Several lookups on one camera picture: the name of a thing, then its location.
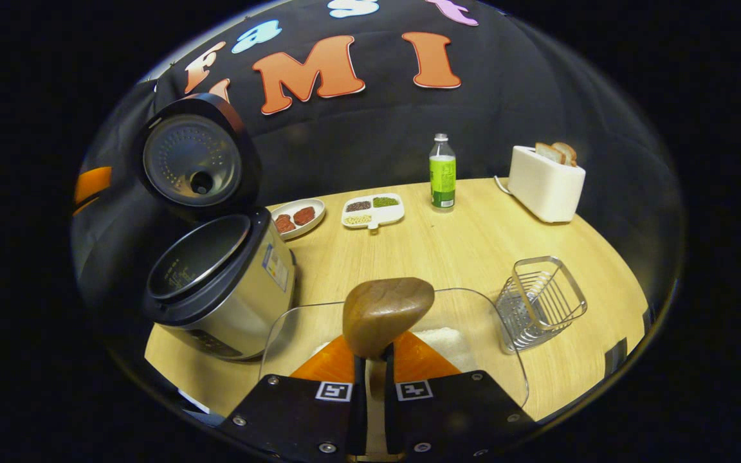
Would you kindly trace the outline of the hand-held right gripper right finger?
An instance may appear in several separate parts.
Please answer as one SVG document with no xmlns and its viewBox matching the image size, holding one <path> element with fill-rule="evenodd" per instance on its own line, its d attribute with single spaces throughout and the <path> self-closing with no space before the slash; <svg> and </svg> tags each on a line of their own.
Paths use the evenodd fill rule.
<svg viewBox="0 0 741 463">
<path fill-rule="evenodd" d="M 400 461 L 471 461 L 520 445 L 529 414 L 482 369 L 464 371 L 412 332 L 385 350 L 383 431 Z"/>
</svg>

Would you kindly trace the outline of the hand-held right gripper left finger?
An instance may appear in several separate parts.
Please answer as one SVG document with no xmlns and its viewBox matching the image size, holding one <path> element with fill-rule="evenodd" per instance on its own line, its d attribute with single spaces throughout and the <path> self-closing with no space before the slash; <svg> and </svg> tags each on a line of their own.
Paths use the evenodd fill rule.
<svg viewBox="0 0 741 463">
<path fill-rule="evenodd" d="M 264 458 L 356 459 L 367 451 L 365 361 L 339 335 L 290 376 L 259 380 L 219 431 Z"/>
</svg>

